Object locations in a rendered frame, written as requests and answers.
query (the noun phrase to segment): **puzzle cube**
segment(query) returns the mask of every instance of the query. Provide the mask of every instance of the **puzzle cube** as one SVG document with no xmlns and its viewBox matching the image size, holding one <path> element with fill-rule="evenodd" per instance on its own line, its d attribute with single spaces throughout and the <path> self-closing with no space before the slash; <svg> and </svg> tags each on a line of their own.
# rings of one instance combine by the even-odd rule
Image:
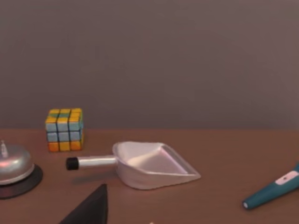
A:
<svg viewBox="0 0 299 224">
<path fill-rule="evenodd" d="M 46 122 L 50 152 L 77 151 L 83 148 L 83 113 L 81 108 L 52 109 Z"/>
</svg>

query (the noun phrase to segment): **brown table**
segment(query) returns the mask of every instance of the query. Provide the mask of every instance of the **brown table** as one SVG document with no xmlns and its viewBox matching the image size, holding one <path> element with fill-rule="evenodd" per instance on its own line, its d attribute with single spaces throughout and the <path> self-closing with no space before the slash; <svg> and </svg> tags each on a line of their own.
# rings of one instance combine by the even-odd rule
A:
<svg viewBox="0 0 299 224">
<path fill-rule="evenodd" d="M 87 130 L 82 152 L 48 153 L 43 130 L 0 130 L 7 143 L 24 145 L 44 179 L 31 192 L 0 201 L 1 224 L 57 224 L 93 190 L 108 184 L 109 224 L 298 223 L 299 192 L 256 210 L 241 200 L 291 170 L 299 155 L 292 131 Z M 115 172 L 67 171 L 65 158 L 106 155 L 118 141 L 171 145 L 201 174 L 188 184 L 153 191 L 125 186 Z"/>
</svg>

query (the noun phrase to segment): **gray wall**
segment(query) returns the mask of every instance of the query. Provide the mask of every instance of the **gray wall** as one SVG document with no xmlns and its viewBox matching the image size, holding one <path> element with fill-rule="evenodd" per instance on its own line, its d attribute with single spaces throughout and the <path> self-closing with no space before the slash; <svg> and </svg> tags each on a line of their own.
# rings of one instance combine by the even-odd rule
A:
<svg viewBox="0 0 299 224">
<path fill-rule="evenodd" d="M 295 128 L 299 0 L 1 0 L 0 127 Z"/>
</svg>

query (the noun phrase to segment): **teal handheld device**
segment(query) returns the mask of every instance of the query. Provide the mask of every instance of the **teal handheld device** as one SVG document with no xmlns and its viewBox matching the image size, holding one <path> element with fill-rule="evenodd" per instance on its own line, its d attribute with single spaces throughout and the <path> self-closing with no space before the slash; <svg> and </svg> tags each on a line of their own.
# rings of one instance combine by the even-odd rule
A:
<svg viewBox="0 0 299 224">
<path fill-rule="evenodd" d="M 254 209 L 297 188 L 299 188 L 299 163 L 292 171 L 245 199 L 242 205 L 248 210 Z"/>
</svg>

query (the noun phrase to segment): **black end cap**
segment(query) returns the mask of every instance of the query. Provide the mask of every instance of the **black end cap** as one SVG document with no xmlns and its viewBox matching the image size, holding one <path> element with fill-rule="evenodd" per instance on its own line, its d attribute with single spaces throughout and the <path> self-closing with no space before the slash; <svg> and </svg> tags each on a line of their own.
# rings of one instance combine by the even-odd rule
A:
<svg viewBox="0 0 299 224">
<path fill-rule="evenodd" d="M 66 169 L 67 170 L 77 170 L 79 169 L 79 160 L 77 157 L 71 157 L 66 159 Z"/>
</svg>

